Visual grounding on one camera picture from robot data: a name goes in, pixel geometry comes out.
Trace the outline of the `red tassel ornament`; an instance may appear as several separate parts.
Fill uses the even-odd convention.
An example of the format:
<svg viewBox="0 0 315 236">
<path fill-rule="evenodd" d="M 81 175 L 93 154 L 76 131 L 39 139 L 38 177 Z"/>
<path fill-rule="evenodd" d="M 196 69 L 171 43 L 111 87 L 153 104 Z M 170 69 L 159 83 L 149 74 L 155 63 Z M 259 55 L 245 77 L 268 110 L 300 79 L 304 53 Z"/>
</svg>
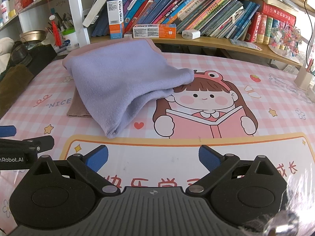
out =
<svg viewBox="0 0 315 236">
<path fill-rule="evenodd" d="M 50 23 L 52 25 L 52 33 L 55 38 L 55 46 L 60 47 L 62 45 L 62 37 L 58 27 L 58 18 L 56 16 L 55 9 L 50 9 L 51 15 L 49 16 Z"/>
</svg>

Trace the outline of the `row of colourful books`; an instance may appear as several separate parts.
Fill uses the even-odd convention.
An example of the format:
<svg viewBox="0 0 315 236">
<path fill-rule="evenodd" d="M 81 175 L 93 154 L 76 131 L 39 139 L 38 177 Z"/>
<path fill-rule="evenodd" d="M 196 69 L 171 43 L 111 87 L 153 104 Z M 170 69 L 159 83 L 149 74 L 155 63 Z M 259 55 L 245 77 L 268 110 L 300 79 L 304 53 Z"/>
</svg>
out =
<svg viewBox="0 0 315 236">
<path fill-rule="evenodd" d="M 109 0 L 114 5 L 118 0 Z M 122 0 L 123 22 L 118 29 L 137 34 L 141 28 L 170 27 L 169 35 L 238 40 L 260 20 L 259 3 L 246 0 Z"/>
</svg>

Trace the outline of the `upright white orange box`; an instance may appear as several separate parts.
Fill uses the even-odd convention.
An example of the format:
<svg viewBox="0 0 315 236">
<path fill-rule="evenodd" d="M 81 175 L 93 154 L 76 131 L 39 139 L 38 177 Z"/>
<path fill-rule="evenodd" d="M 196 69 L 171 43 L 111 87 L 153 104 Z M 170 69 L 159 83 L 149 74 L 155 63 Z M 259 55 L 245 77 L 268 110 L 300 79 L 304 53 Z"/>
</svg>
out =
<svg viewBox="0 0 315 236">
<path fill-rule="evenodd" d="M 124 32 L 123 1 L 108 1 L 107 12 L 110 39 L 113 40 L 122 38 Z"/>
</svg>

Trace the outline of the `cream white jacket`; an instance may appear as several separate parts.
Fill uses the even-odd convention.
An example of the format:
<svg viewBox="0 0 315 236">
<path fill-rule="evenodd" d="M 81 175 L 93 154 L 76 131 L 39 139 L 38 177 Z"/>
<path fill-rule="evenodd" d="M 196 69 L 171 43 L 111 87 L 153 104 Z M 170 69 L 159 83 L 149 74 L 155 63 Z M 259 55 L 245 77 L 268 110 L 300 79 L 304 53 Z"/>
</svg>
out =
<svg viewBox="0 0 315 236">
<path fill-rule="evenodd" d="M 13 45 L 14 41 L 9 37 L 0 39 L 0 74 L 7 68 Z"/>
</svg>

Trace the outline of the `flat white orange box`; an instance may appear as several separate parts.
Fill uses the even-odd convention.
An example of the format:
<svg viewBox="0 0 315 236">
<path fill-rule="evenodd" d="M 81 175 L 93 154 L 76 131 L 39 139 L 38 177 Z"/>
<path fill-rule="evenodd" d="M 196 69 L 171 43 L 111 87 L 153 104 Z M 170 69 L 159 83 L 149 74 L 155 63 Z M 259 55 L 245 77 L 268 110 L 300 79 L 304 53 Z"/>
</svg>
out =
<svg viewBox="0 0 315 236">
<path fill-rule="evenodd" d="M 138 24 L 133 27 L 133 38 L 166 38 L 175 39 L 175 24 Z"/>
</svg>

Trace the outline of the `colourful candy bouquet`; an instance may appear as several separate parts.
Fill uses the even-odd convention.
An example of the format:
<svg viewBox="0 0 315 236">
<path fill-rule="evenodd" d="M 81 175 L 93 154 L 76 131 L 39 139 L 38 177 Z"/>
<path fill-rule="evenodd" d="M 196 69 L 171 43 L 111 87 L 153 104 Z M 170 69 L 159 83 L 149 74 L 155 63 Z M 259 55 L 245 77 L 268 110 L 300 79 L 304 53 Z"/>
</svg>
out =
<svg viewBox="0 0 315 236">
<path fill-rule="evenodd" d="M 301 31 L 295 26 L 290 26 L 278 20 L 273 20 L 269 45 L 288 50 L 291 56 L 299 54 L 298 46 L 302 43 Z"/>
</svg>

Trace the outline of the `purple and pink sweater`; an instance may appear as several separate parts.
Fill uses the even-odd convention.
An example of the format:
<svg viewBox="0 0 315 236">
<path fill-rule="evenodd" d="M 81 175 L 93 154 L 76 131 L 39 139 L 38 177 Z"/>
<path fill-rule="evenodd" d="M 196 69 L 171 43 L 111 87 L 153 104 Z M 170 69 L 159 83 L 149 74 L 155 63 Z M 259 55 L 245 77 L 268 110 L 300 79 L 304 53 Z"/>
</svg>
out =
<svg viewBox="0 0 315 236">
<path fill-rule="evenodd" d="M 71 51 L 62 65 L 75 83 L 69 117 L 91 117 L 107 138 L 117 137 L 151 100 L 167 98 L 194 80 L 171 66 L 148 39 L 103 41 Z"/>
</svg>

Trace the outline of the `white charger block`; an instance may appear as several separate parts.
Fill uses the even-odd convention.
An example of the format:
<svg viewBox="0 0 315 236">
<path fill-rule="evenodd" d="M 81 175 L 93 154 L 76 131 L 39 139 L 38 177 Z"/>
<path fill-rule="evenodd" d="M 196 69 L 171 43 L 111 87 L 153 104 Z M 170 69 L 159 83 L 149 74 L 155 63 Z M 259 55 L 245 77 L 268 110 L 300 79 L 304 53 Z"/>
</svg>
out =
<svg viewBox="0 0 315 236">
<path fill-rule="evenodd" d="M 187 39 L 187 40 L 195 40 L 197 38 L 200 38 L 201 33 L 199 30 L 195 29 L 188 29 L 182 31 L 182 38 Z"/>
</svg>

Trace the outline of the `wooden white bookshelf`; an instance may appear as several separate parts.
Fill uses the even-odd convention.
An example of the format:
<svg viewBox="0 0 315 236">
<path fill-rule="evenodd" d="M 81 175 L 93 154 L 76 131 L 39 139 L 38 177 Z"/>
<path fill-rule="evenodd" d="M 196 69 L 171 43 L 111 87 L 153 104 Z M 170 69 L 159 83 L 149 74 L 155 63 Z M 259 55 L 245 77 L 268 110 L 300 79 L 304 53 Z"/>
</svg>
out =
<svg viewBox="0 0 315 236">
<path fill-rule="evenodd" d="M 30 30 L 44 29 L 50 15 L 50 9 L 55 6 L 54 0 L 36 0 L 28 7 L 19 11 L 12 19 L 10 19 L 3 27 L 1 27 L 1 34 L 3 36 L 10 36 L 11 38 L 19 38 L 19 34 Z M 296 11 L 302 11 L 314 16 L 314 6 L 304 4 L 303 0 L 282 0 L 289 6 L 293 7 Z M 81 16 L 86 14 L 87 11 L 83 10 L 85 4 L 82 0 L 66 0 L 65 8 L 72 15 L 75 23 L 79 24 L 82 19 Z M 214 37 L 200 37 L 194 40 L 187 40 L 182 38 L 181 35 L 177 35 L 176 38 L 153 38 L 152 41 L 158 44 L 170 44 L 170 45 L 190 45 L 200 47 L 212 47 L 218 49 L 224 49 L 228 51 L 241 52 L 245 54 L 255 55 L 270 60 L 277 60 L 286 64 L 294 65 L 299 68 L 301 63 L 288 60 L 275 54 L 271 49 L 260 44 L 261 51 L 250 49 L 247 47 L 233 45 L 227 39 L 217 39 Z"/>
</svg>

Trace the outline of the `dark brown clothes pile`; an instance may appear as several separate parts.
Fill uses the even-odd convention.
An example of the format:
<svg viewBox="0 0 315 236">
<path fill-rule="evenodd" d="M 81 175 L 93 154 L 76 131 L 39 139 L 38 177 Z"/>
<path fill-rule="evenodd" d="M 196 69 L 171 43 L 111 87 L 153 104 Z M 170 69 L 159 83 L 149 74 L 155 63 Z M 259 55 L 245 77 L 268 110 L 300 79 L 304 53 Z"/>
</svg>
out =
<svg viewBox="0 0 315 236">
<path fill-rule="evenodd" d="M 28 50 L 21 41 L 14 43 L 7 69 L 1 73 L 1 117 L 56 56 L 57 53 L 50 44 L 40 44 Z"/>
</svg>

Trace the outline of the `brass metal bowl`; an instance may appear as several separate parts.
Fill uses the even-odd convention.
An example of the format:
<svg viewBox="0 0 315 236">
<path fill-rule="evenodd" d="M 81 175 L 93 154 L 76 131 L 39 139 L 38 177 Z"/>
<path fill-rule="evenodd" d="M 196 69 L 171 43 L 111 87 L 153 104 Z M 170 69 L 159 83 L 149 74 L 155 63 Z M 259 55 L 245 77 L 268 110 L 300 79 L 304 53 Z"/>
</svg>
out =
<svg viewBox="0 0 315 236">
<path fill-rule="evenodd" d="M 20 40 L 25 42 L 32 42 L 32 41 L 43 41 L 46 38 L 46 31 L 44 30 L 32 30 L 27 31 L 20 34 Z"/>
</svg>

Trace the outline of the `beige pen holder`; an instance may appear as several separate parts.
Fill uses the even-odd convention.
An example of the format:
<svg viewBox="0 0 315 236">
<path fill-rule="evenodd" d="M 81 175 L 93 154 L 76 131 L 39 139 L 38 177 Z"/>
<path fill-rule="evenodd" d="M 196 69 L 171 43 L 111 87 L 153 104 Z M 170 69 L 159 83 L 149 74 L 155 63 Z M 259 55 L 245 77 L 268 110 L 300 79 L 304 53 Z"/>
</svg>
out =
<svg viewBox="0 0 315 236">
<path fill-rule="evenodd" d="M 305 67 L 301 67 L 298 71 L 296 78 L 294 79 L 294 83 L 298 88 L 307 91 L 310 87 L 311 81 L 314 75 L 309 73 Z"/>
</svg>

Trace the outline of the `green lid white jar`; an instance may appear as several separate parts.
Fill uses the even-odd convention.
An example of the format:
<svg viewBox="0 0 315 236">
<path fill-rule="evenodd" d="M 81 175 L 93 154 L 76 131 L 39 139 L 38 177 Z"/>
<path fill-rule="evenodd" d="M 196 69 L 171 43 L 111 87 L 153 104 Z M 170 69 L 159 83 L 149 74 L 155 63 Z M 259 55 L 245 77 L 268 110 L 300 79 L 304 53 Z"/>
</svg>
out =
<svg viewBox="0 0 315 236">
<path fill-rule="evenodd" d="M 70 52 L 72 50 L 79 48 L 79 42 L 77 40 L 77 36 L 76 36 L 76 32 L 75 32 L 74 27 L 65 29 L 64 31 L 61 32 L 61 34 L 62 34 L 62 37 L 65 41 L 67 51 Z"/>
</svg>

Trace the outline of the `pink cartoon table mat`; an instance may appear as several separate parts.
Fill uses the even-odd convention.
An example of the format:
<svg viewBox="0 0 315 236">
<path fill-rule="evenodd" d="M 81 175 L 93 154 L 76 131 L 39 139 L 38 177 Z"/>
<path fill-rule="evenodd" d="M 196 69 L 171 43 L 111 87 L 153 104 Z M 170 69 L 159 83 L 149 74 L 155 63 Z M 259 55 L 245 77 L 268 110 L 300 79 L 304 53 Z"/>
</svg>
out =
<svg viewBox="0 0 315 236">
<path fill-rule="evenodd" d="M 241 159 L 266 155 L 285 180 L 308 176 L 314 187 L 314 103 L 283 71 L 231 59 L 165 54 L 177 68 L 211 73 L 232 83 L 230 92 L 185 88 L 151 101 L 112 140 L 88 117 L 69 117 L 75 82 L 61 61 L 48 65 L 1 119 L 15 139 L 51 136 L 49 155 L 66 159 L 99 147 L 99 174 L 118 188 L 187 188 L 207 174 L 203 144 Z"/>
</svg>

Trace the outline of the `red dictionary books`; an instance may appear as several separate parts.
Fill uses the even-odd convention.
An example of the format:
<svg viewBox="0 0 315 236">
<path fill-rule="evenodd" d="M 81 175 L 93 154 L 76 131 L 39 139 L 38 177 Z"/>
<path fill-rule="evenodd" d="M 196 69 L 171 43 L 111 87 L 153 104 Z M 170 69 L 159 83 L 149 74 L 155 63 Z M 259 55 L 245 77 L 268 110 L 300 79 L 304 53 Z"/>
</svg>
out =
<svg viewBox="0 0 315 236">
<path fill-rule="evenodd" d="M 245 36 L 247 42 L 269 45 L 272 28 L 291 27 L 296 23 L 296 16 L 275 5 L 265 3 L 263 0 L 249 1 L 253 2 L 254 8 Z"/>
</svg>

